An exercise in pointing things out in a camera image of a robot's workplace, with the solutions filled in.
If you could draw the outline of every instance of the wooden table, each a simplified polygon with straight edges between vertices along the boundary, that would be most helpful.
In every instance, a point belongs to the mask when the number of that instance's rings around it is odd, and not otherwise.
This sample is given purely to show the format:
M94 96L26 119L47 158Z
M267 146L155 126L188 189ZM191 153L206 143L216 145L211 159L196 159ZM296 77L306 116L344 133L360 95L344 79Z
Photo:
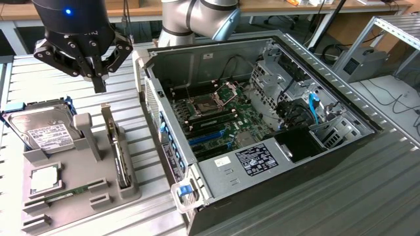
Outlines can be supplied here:
M271 16L271 15L306 15L316 14L319 12L319 6L294 6L283 0L242 0L242 16L251 16L251 23L254 22L255 16ZM320 23L319 29L315 33L314 39L310 46L314 45L320 33L327 25L327 21L332 16L332 12L336 9L339 0L335 0L334 4L323 6L320 11L326 14L324 19ZM399 1L400 10L396 14L402 14L412 4L406 0ZM140 8L131 9L131 21L155 21L162 20L163 6L162 0L143 0ZM22 37L16 30L18 27L32 27L43 26L40 16L35 10L32 3L10 5L4 4L0 8L0 29L3 30L4 36L10 41L10 44L18 55L26 55L28 52L27 47L22 41ZM347 3L340 13L352 12L384 12L390 11L388 5L380 6L366 6L358 0L347 0ZM123 10L108 10L110 21L112 23L122 21Z

